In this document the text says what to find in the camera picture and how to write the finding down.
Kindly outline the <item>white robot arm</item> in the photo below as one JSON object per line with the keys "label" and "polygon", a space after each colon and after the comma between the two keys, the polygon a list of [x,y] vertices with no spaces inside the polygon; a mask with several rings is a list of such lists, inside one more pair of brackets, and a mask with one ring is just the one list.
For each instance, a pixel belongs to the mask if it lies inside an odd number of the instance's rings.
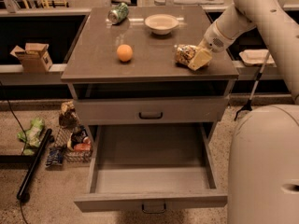
{"label": "white robot arm", "polygon": [[284,0],[233,0],[206,30],[189,64],[197,69],[212,52],[256,28],[293,99],[266,105],[235,127],[228,171],[228,224],[299,224],[299,25]]}

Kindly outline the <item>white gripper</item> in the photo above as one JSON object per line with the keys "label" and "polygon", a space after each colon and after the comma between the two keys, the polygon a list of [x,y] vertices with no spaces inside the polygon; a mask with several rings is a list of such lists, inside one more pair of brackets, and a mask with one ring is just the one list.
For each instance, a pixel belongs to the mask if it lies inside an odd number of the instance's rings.
{"label": "white gripper", "polygon": [[195,52],[188,67],[193,71],[207,65],[212,59],[213,52],[222,52],[231,45],[231,40],[225,37],[219,30],[217,23],[213,22],[206,30],[203,39],[199,43],[202,47]]}

